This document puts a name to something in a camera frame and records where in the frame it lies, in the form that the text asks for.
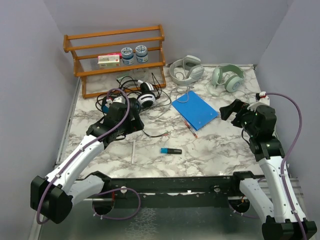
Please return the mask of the black blue headphones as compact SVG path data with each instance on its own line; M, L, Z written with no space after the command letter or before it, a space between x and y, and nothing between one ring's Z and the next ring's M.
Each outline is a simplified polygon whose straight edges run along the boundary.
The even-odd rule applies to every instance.
M110 105L111 105L111 104L108 104L108 103L106 102L106 100L107 100L107 99L112 99L112 100L113 100L114 98L112 98L112 97L104 97L104 98L102 99L100 109L101 109L101 111L102 111L104 114L107 114L107 113L109 112L109 108L110 108ZM137 99L134 98L134 97L131 97L131 98L129 98L129 103L130 103L130 109L131 109L131 110L136 110L137 113L139 114L140 111L141 111L141 105L140 105L140 103L137 101Z

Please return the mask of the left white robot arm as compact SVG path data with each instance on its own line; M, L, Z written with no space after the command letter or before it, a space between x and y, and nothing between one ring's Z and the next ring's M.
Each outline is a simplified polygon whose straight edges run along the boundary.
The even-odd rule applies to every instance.
M30 184L30 206L36 210L37 222L61 223L74 205L87 197L106 197L111 190L108 182L97 174L77 181L80 173L118 137L141 131L140 104L135 98L124 103L113 101L107 114L90 125L76 149L45 177L36 176Z

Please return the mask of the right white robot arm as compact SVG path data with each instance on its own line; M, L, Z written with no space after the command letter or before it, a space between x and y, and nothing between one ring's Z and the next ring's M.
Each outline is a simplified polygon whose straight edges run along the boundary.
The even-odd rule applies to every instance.
M286 154L274 135L277 122L275 109L260 99L247 104L239 99L219 109L226 121L235 113L231 124L249 135L249 148L262 169L270 195L261 189L252 173L235 172L229 189L244 194L262 222L265 240L309 240L317 232L314 221L307 219L300 207L284 162Z

